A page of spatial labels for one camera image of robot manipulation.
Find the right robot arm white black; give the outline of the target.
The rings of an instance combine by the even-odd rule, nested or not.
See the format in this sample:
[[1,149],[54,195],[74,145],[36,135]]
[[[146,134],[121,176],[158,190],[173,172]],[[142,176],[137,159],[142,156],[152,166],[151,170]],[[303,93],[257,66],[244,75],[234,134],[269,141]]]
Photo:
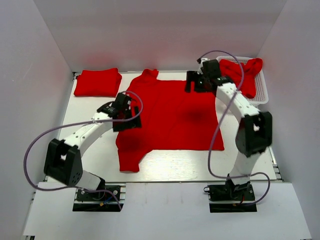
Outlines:
[[270,112],[262,112],[249,103],[233,80],[221,74],[218,60],[203,57],[197,62],[198,70],[187,72],[185,91],[189,93],[194,84],[193,89],[198,93],[213,93],[238,121],[235,136],[238,153],[234,166],[225,177],[225,184],[209,187],[210,198],[241,201],[250,191],[250,177],[258,158],[272,144],[273,118]]

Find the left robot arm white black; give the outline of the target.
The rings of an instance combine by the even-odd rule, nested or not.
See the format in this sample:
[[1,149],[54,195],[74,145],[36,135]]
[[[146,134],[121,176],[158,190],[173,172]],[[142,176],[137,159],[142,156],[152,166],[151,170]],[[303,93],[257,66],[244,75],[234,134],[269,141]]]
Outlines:
[[48,144],[44,173],[67,187],[85,189],[90,196],[99,200],[105,196],[105,180],[85,171],[82,156],[104,133],[121,132],[140,128],[143,105],[132,106],[132,101],[141,103],[141,98],[126,90],[117,94],[115,100],[100,106],[90,121],[71,135]]

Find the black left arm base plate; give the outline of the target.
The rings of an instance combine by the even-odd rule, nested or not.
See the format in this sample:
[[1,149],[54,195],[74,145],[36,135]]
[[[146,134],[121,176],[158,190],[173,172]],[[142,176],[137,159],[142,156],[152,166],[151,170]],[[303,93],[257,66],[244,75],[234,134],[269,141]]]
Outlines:
[[[105,185],[105,189],[112,192],[122,208],[125,203],[126,184],[110,183]],[[121,209],[115,198],[109,192],[89,193],[84,190],[77,190],[74,202],[73,212],[120,212]]]

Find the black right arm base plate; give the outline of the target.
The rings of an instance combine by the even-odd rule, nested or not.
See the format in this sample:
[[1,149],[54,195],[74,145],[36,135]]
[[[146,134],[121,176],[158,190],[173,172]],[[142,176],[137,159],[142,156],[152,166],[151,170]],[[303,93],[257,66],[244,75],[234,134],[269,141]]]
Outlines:
[[231,193],[224,184],[210,184],[203,188],[208,194],[210,213],[255,213],[256,198],[252,185],[248,189]]

